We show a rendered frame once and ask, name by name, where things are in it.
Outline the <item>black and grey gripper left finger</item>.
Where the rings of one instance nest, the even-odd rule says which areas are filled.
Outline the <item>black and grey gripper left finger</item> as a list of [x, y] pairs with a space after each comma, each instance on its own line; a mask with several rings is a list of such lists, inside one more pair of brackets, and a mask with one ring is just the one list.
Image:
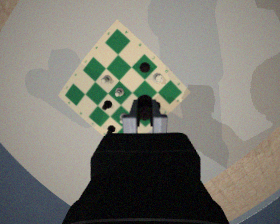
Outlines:
[[140, 99], [133, 100], [129, 115], [123, 115], [123, 133], [138, 133], [137, 132], [137, 121], [138, 127], [140, 126], [140, 115], [139, 115]]

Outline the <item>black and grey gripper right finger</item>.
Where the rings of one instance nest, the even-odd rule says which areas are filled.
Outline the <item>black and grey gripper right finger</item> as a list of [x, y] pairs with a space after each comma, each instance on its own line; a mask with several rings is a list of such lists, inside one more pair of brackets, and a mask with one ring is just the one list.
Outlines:
[[153, 133], [167, 133], [168, 117], [166, 114], [161, 114], [156, 99], [150, 99], [150, 126]]

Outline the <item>green and cream chessboard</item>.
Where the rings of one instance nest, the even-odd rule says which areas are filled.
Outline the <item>green and cream chessboard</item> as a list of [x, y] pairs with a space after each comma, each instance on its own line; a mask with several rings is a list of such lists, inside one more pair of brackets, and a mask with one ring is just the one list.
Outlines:
[[[143, 73], [142, 63], [148, 63], [150, 70]], [[160, 73], [162, 83], [155, 83], [153, 75]], [[111, 83], [101, 79], [109, 75]], [[115, 90], [123, 88], [124, 94], [116, 97]], [[133, 100], [148, 95], [160, 103], [160, 113], [168, 115], [191, 92], [174, 73], [129, 29], [116, 20], [89, 51], [59, 97], [79, 116], [103, 136], [108, 126], [123, 133], [120, 115], [129, 115]], [[112, 107], [102, 110], [109, 100]]]

